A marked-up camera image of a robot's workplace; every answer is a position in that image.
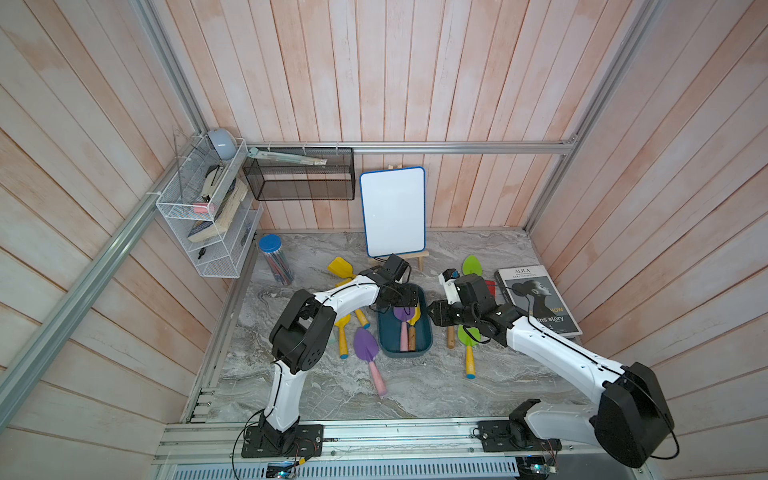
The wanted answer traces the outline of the purple trowel pink handle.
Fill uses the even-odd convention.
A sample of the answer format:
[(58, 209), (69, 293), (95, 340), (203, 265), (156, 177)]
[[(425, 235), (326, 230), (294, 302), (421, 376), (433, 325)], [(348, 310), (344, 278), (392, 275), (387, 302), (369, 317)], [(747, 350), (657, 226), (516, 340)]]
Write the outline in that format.
[(393, 309), (395, 318), (400, 322), (400, 351), (409, 351), (409, 322), (414, 317), (414, 307), (395, 307)]

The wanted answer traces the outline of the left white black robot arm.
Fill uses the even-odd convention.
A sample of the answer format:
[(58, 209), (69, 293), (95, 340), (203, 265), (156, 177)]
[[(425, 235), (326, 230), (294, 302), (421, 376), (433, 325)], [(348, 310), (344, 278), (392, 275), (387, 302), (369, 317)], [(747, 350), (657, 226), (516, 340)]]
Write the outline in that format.
[(312, 458), (322, 453), (324, 426), (300, 424), (299, 403), (307, 372), (325, 354), (336, 322), (364, 307), (413, 307), (419, 300), (408, 282), (408, 261), (390, 255), (340, 286), (323, 292), (298, 290), (270, 335), (274, 380), (264, 409), (242, 430), (243, 458)]

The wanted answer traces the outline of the green trowel wooden handle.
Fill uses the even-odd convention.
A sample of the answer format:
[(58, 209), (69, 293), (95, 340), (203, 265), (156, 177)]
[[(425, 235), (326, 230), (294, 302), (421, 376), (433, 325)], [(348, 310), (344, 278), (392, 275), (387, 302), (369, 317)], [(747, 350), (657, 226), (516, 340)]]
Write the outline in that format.
[(462, 264), (463, 275), (477, 275), (483, 276), (483, 267), (480, 261), (474, 255), (469, 255)]

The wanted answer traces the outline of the yellow shovel wooden handle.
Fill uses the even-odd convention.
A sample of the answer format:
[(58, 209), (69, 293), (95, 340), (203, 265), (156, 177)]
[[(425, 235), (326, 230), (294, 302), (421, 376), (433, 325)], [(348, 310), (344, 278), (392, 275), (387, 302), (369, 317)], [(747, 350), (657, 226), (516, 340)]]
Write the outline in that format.
[(418, 322), (418, 320), (421, 317), (421, 311), (420, 306), (417, 305), (414, 308), (414, 313), (412, 318), (408, 321), (408, 349), (410, 352), (416, 351), (416, 340), (417, 340), (417, 334), (416, 334), (416, 328), (415, 324)]

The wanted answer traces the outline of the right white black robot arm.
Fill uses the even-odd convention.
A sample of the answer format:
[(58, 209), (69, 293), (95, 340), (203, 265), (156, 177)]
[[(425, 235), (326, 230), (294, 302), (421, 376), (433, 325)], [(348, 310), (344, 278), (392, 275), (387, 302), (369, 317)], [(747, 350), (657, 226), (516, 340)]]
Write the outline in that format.
[(674, 420), (655, 373), (604, 358), (544, 326), (531, 312), (499, 305), (484, 279), (454, 269), (439, 275), (445, 297), (428, 316), (439, 327), (460, 326), (478, 343), (496, 342), (522, 353), (567, 380), (587, 406), (528, 399), (505, 422), (483, 421), (478, 432), (490, 450), (553, 449), (558, 441), (602, 448), (622, 465), (640, 468), (667, 438)]

